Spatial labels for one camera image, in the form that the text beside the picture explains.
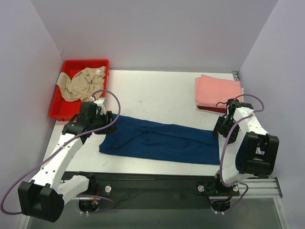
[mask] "folded blue fabric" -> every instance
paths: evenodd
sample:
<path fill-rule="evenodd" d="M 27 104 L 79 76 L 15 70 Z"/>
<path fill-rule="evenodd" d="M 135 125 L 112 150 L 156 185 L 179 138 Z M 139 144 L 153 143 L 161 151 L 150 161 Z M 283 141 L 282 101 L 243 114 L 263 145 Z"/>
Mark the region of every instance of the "folded blue fabric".
<path fill-rule="evenodd" d="M 115 124 L 117 131 L 106 135 L 100 145 L 104 154 L 219 165 L 218 139 L 213 139 L 210 130 L 126 116 L 120 116 Z"/>

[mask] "red plastic bin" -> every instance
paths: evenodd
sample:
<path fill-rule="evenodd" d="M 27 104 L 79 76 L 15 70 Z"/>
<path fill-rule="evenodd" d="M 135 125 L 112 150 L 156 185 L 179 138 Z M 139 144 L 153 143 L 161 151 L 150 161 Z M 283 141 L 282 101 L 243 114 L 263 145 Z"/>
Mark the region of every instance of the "red plastic bin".
<path fill-rule="evenodd" d="M 105 66 L 105 81 L 104 81 L 104 89 L 107 86 L 107 77 L 108 77 L 108 69 L 109 69 L 109 61 L 108 60 L 67 60 L 63 63 L 61 72 L 66 73 L 70 79 L 78 73 L 79 71 L 89 68 L 99 68 Z M 61 96 L 61 92 L 59 90 L 59 86 L 56 86 L 51 107 L 49 111 L 49 116 L 51 118 L 56 118 L 58 121 L 69 121 L 73 115 L 78 114 L 80 111 L 81 100 L 77 100 L 74 102 L 67 102 Z"/>

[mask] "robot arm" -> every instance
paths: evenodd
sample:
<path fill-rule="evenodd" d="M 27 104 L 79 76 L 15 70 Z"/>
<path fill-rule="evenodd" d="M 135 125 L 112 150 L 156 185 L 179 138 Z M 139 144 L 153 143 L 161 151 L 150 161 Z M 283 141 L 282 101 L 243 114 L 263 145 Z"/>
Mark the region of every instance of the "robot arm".
<path fill-rule="evenodd" d="M 227 101 L 227 114 L 218 118 L 214 128 L 214 137 L 218 134 L 227 137 L 236 121 L 252 114 L 251 117 L 240 122 L 230 136 L 229 144 L 234 143 L 240 134 L 243 140 L 235 162 L 223 167 L 222 175 L 227 184 L 253 176 L 270 175 L 274 169 L 279 139 L 263 129 L 253 111 L 251 104 L 230 99 Z"/>
<path fill-rule="evenodd" d="M 112 112 L 106 112 L 104 102 L 105 99 L 100 98 L 94 103 L 82 103 L 80 113 L 64 126 L 52 154 L 76 135 L 111 123 L 113 121 Z M 111 125 L 104 130 L 95 132 L 95 134 L 110 134 L 115 130 L 115 125 Z M 23 181 L 19 185 L 18 194 L 21 211 L 24 215 L 55 222 L 61 215 L 66 203 L 78 194 L 95 188 L 94 177 L 87 173 L 78 173 L 72 179 L 60 185 L 62 175 L 70 161 L 90 135 L 83 135 L 62 147 L 61 152 L 41 167 L 30 182 Z"/>

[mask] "white table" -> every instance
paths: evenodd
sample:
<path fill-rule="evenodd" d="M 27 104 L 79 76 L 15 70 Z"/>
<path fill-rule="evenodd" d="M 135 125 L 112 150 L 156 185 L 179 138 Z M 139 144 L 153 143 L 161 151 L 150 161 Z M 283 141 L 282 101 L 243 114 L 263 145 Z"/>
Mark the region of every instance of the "white table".
<path fill-rule="evenodd" d="M 213 130 L 218 117 L 215 112 L 196 108 L 194 99 L 195 78 L 201 74 L 234 80 L 228 73 L 178 73 L 147 71 L 110 71 L 107 89 L 121 102 L 121 114 L 165 124 L 178 124 L 204 130 Z M 106 95 L 106 109 L 118 112 L 111 95 Z M 45 159 L 51 154 L 65 122 L 57 121 L 53 129 Z M 219 166 L 199 165 L 159 160 L 111 156 L 99 152 L 103 135 L 92 135 L 76 153 L 66 171 L 107 173 L 202 175 L 214 176 Z M 224 138 L 219 137 L 220 154 Z M 225 160 L 235 159 L 239 144 L 229 145 Z"/>

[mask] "beige cloth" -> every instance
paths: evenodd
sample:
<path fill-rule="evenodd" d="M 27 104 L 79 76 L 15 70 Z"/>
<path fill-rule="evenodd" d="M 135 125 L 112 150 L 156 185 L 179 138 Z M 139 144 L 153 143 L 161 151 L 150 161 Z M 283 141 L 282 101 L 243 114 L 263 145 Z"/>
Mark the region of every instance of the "beige cloth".
<path fill-rule="evenodd" d="M 76 73 L 72 80 L 66 73 L 60 73 L 57 85 L 61 95 L 67 102 L 82 100 L 89 102 L 93 92 L 103 89 L 106 67 L 85 68 Z M 102 92 L 95 94 L 96 98 L 101 96 Z"/>

